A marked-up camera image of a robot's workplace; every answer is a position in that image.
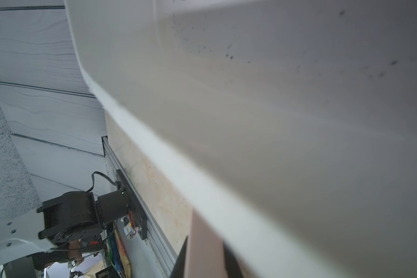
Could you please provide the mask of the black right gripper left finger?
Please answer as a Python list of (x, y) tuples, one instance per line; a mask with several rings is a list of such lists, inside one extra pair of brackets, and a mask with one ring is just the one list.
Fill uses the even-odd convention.
[(185, 241), (176, 259), (176, 262), (174, 264), (173, 270), (171, 271), (169, 278), (183, 278), (184, 277), (187, 241), (188, 241), (188, 237), (185, 238)]

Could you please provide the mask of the white plastic storage box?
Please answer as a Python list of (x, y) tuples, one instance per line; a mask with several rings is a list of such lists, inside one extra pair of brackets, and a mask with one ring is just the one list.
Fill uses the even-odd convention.
[(104, 109), (263, 278), (417, 278), (417, 1), (67, 1)]

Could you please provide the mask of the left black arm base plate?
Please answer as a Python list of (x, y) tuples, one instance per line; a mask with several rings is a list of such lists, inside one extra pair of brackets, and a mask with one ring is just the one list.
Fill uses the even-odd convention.
[(147, 215), (124, 172), (121, 169), (117, 169), (116, 173), (117, 179), (120, 182), (120, 188), (124, 191), (126, 195), (127, 205), (129, 211), (132, 213), (131, 218), (134, 221), (137, 233), (140, 236), (141, 240), (146, 240), (148, 231)]

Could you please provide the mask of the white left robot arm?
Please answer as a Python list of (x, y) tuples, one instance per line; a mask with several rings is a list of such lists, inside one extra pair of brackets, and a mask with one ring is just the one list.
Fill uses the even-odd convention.
[(65, 253), (69, 242), (95, 237), (127, 213), (122, 190), (98, 198), (91, 192), (72, 191), (45, 201), (0, 224), (0, 265), (35, 253)]

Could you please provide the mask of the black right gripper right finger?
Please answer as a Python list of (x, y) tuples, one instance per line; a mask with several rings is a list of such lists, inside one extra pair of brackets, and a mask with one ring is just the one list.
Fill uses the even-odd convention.
[(224, 247), (224, 261), (225, 261), (225, 270), (227, 272), (228, 278), (244, 278), (241, 268), (238, 264), (238, 261), (234, 253), (229, 249), (226, 243), (223, 244)]

